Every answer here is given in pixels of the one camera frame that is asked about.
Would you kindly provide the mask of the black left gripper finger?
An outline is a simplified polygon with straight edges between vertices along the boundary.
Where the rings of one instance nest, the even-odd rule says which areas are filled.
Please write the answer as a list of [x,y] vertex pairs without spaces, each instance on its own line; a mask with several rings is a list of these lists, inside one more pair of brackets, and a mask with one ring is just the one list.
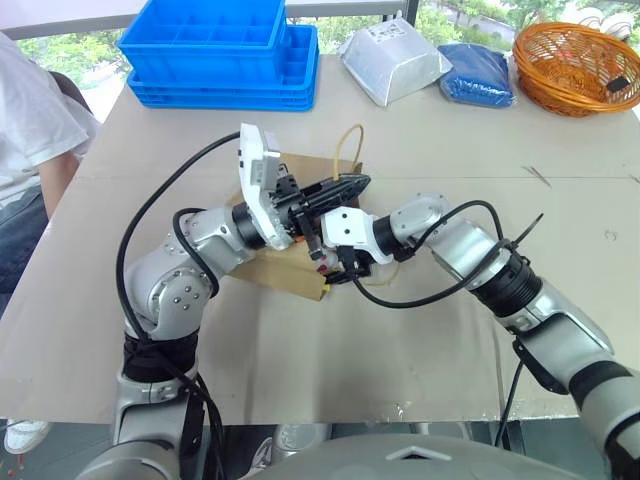
[[371,182],[369,175],[340,174],[337,179],[326,178],[306,188],[308,199],[357,199]]
[[358,208],[359,197],[367,186],[363,182],[318,182],[305,187],[302,193],[310,215],[319,217],[342,206]]

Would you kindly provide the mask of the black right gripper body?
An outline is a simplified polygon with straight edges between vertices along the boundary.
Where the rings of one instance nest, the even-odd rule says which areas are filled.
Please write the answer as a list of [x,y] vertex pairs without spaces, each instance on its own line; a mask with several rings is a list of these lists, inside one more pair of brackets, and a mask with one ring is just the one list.
[[344,270],[348,282],[367,278],[372,275],[373,258],[363,250],[354,247],[344,248]]

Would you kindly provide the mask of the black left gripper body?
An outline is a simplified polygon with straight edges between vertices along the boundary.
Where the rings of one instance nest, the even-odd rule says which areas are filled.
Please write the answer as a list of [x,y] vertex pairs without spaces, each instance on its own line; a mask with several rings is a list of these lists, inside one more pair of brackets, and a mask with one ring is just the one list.
[[320,216],[319,185],[300,188],[292,174],[277,180],[273,202],[278,218],[292,238],[319,238],[317,218]]

